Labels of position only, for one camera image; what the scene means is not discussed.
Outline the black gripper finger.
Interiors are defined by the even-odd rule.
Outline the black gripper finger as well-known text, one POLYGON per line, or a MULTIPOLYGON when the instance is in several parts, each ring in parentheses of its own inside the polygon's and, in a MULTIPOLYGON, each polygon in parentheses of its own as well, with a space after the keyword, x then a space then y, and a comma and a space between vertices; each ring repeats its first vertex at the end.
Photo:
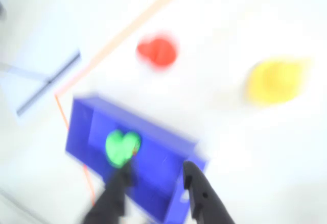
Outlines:
POLYGON ((204 173, 192 161, 183 163, 183 184, 189 192, 192 219, 197 223, 235 223, 204 173))
POLYGON ((128 188, 136 185, 136 173, 132 160, 116 170, 108 180, 105 190, 98 197, 83 219, 88 224, 115 224, 125 215, 125 194, 128 188))

